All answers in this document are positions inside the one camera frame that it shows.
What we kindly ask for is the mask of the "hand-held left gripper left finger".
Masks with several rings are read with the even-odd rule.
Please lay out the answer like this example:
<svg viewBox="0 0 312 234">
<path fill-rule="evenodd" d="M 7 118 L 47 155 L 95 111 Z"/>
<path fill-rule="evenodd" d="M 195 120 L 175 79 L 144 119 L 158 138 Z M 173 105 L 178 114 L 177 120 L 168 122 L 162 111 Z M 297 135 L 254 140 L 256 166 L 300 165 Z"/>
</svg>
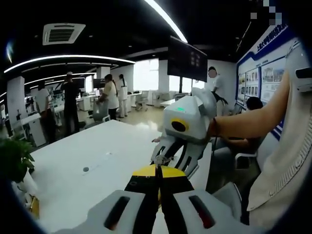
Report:
<svg viewBox="0 0 312 234">
<path fill-rule="evenodd" d="M 92 207 L 84 222 L 58 234 L 150 234 L 159 208 L 157 166 L 133 172 L 124 190 Z"/>
</svg>

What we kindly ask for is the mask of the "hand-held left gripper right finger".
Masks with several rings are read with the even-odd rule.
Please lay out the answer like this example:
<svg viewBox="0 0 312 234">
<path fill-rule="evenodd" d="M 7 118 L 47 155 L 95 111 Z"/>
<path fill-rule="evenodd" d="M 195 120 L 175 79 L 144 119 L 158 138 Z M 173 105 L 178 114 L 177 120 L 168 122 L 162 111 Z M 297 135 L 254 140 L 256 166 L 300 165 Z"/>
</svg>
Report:
<svg viewBox="0 0 312 234">
<path fill-rule="evenodd" d="M 158 168 L 160 201 L 171 234 L 244 234 L 241 197 L 228 183 L 214 194 L 195 190 L 186 175 L 167 166 Z"/>
</svg>

